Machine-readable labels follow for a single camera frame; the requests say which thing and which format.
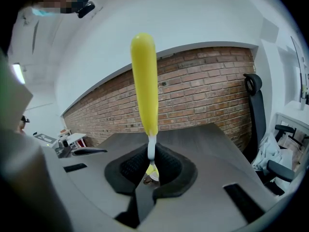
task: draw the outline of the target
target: white cloth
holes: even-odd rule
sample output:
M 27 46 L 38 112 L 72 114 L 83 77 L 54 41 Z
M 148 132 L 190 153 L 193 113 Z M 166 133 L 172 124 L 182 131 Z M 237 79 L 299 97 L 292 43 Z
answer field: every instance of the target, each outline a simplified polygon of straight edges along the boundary
M 280 149 L 274 135 L 271 133 L 262 142 L 259 147 L 256 158 L 252 162 L 252 166 L 256 171 L 263 171 L 268 173 L 267 163 L 269 160 L 292 169 L 293 151 L 289 149 Z M 286 191 L 290 185 L 289 182 L 283 181 L 279 178 L 274 179 L 278 187 Z

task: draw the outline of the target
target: white ceiling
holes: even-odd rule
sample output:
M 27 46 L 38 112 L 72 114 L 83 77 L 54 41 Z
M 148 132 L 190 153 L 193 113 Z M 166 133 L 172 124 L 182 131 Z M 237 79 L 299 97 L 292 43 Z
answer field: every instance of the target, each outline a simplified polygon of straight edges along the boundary
M 104 7 L 108 0 L 91 0 L 96 8 L 83 19 L 77 14 L 33 15 L 31 8 L 18 14 L 9 49 L 9 62 L 20 63 L 28 85 L 53 84 L 62 56 L 78 30 Z M 32 52 L 34 30 L 37 34 Z

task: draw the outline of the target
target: person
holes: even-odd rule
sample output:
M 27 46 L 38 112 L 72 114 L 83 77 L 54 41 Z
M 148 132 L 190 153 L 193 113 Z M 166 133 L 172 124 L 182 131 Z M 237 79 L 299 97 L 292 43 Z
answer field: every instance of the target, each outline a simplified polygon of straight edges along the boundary
M 21 117 L 21 120 L 19 122 L 19 125 L 18 125 L 18 128 L 17 128 L 17 132 L 20 133 L 20 134 L 24 134 L 25 135 L 25 132 L 23 131 L 25 126 L 26 126 L 26 123 L 29 123 L 29 119 L 26 118 L 24 115 Z

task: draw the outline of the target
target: gray table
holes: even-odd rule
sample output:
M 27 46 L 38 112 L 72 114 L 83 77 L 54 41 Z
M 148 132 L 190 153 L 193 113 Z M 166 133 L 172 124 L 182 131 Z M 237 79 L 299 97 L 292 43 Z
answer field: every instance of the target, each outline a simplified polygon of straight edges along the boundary
M 138 229 L 140 231 L 232 231 L 247 224 L 223 186 L 238 183 L 265 211 L 273 195 L 233 142 L 214 124 L 159 132 L 157 141 L 183 154 L 198 168 L 193 186 L 179 198 L 159 199 Z M 88 156 L 61 159 L 62 166 L 84 163 L 88 167 L 68 173 L 77 189 L 104 214 L 126 211 L 129 197 L 113 191 L 104 168 L 148 142 L 145 133 L 117 133 L 99 145 L 108 150 Z

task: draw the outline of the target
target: chair armrest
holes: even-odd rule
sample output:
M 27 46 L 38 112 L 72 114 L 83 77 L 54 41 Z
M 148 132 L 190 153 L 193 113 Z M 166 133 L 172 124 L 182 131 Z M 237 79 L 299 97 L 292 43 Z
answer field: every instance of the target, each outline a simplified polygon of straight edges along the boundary
M 288 132 L 288 133 L 294 133 L 294 131 L 295 131 L 292 127 L 282 126 L 282 125 L 276 125 L 275 129 L 279 130 L 279 131 Z
M 273 160 L 269 160 L 267 163 L 267 170 L 273 173 L 276 177 L 291 182 L 294 179 L 295 173 L 293 170 L 288 169 Z

